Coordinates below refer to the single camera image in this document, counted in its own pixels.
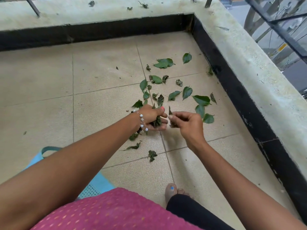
black leggings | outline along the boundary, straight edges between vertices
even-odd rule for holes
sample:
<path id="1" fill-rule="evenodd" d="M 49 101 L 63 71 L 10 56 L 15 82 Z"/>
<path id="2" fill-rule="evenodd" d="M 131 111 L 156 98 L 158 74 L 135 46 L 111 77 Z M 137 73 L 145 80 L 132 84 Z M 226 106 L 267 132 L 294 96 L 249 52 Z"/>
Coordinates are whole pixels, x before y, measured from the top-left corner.
<path id="1" fill-rule="evenodd" d="M 189 196 L 175 194 L 166 209 L 185 221 L 205 230 L 234 230 Z"/>

hand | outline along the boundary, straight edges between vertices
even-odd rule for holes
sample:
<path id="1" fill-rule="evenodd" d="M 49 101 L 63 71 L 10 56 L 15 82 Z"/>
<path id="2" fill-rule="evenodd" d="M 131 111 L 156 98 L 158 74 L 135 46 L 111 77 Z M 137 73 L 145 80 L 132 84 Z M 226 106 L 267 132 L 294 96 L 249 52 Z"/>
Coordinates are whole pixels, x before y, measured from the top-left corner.
<path id="1" fill-rule="evenodd" d="M 199 114 L 190 112 L 173 112 L 169 116 L 171 123 L 180 128 L 180 133 L 185 139 L 187 146 L 194 153 L 200 148 L 202 143 L 206 143 L 204 137 L 203 121 Z"/>
<path id="2" fill-rule="evenodd" d="M 162 106 L 161 108 L 153 109 L 151 105 L 145 105 L 139 110 L 140 114 L 143 114 L 143 119 L 145 123 L 145 127 L 148 128 L 148 130 L 152 131 L 160 131 L 165 130 L 167 128 L 168 121 L 166 119 L 161 118 L 162 125 L 159 127 L 154 128 L 150 122 L 153 122 L 156 120 L 157 116 L 162 116 L 164 118 L 167 117 L 167 114 L 165 113 L 165 108 Z"/>

blue plastic basket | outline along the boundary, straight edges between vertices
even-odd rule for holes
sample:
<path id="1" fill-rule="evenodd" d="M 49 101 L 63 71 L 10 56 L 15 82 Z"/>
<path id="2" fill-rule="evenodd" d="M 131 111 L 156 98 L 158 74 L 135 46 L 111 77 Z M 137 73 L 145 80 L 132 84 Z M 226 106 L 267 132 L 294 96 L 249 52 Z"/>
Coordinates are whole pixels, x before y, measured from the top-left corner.
<path id="1" fill-rule="evenodd" d="M 26 168 L 44 159 L 43 154 L 47 151 L 59 151 L 60 147 L 48 146 L 44 147 L 29 163 Z M 104 177 L 101 173 L 96 174 L 96 176 L 90 181 L 86 188 L 79 194 L 78 198 L 83 199 L 87 197 L 97 196 L 104 192 L 114 189 L 115 187 Z"/>

floor tile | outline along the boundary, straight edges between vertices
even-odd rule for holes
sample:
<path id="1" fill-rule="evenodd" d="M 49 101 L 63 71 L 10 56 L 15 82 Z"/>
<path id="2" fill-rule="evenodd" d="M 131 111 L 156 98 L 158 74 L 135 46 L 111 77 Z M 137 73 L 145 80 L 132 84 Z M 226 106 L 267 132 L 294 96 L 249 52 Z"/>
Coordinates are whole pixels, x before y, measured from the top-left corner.
<path id="1" fill-rule="evenodd" d="M 166 34 L 141 35 L 136 37 L 138 51 L 146 77 L 151 75 L 178 77 L 182 75 L 205 72 L 209 66 L 193 36 L 186 32 L 172 32 Z M 185 53 L 192 55 L 189 63 L 183 64 L 182 57 Z M 171 58 L 175 65 L 167 69 L 153 66 L 156 59 Z"/>
<path id="2" fill-rule="evenodd" d="M 75 94 L 144 80 L 134 37 L 75 43 L 72 46 Z"/>
<path id="3" fill-rule="evenodd" d="M 180 79 L 183 86 L 176 85 L 176 80 Z M 192 95 L 185 100 L 182 100 L 180 93 L 175 101 L 168 101 L 170 93 L 178 90 L 182 91 L 185 86 L 190 86 L 193 89 Z M 168 114 L 169 105 L 172 111 L 188 111 L 195 113 L 197 103 L 193 99 L 193 95 L 210 96 L 213 92 L 217 104 L 212 103 L 205 107 L 205 112 L 214 115 L 214 123 L 204 123 L 204 135 L 207 141 L 233 135 L 239 133 L 239 127 L 246 128 L 235 107 L 227 96 L 226 92 L 216 77 L 209 77 L 206 73 L 199 73 L 189 76 L 169 78 L 166 84 L 152 84 L 152 93 L 163 94 L 165 97 L 163 106 Z M 186 142 L 180 134 L 179 129 L 169 128 L 162 132 L 163 140 L 167 151 L 186 147 Z"/>
<path id="4" fill-rule="evenodd" d="M 70 45 L 0 53 L 0 106 L 72 95 Z"/>
<path id="5" fill-rule="evenodd" d="M 234 135 L 209 144 L 232 166 L 276 201 L 296 211 L 284 188 L 277 181 L 251 136 Z M 188 148 L 167 153 L 175 184 L 236 230 L 244 229 L 240 220 L 214 183 L 200 160 Z"/>
<path id="6" fill-rule="evenodd" d="M 123 187 L 166 207 L 164 192 L 167 184 L 173 182 L 165 153 L 155 157 L 129 162 L 101 170 L 115 186 Z"/>
<path id="7" fill-rule="evenodd" d="M 131 106 L 139 99 L 143 100 L 139 84 L 75 95 L 75 141 L 108 127 L 127 116 L 133 110 Z M 142 140 L 138 150 L 117 151 L 105 167 L 147 157 L 149 150 L 154 150 L 156 153 L 164 152 L 158 131 L 150 132 L 148 136 L 142 134 L 133 142 L 128 140 L 120 150 L 136 145 L 138 140 Z"/>
<path id="8" fill-rule="evenodd" d="M 72 96 L 0 108 L 0 184 L 46 146 L 72 142 Z"/>

forearm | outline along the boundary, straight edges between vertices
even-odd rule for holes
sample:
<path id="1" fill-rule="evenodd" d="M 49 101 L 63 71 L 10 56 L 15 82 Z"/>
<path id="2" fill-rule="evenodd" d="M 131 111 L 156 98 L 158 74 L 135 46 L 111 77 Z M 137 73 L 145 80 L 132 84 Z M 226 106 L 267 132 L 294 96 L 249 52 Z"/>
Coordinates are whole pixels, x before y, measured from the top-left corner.
<path id="1" fill-rule="evenodd" d="M 0 228 L 13 224 L 14 229 L 28 229 L 52 210 L 75 200 L 139 126 L 139 115 L 131 114 L 0 185 Z"/>
<path id="2" fill-rule="evenodd" d="M 201 144 L 195 154 L 246 229 L 307 229 L 286 208 L 240 174 L 206 142 Z"/>

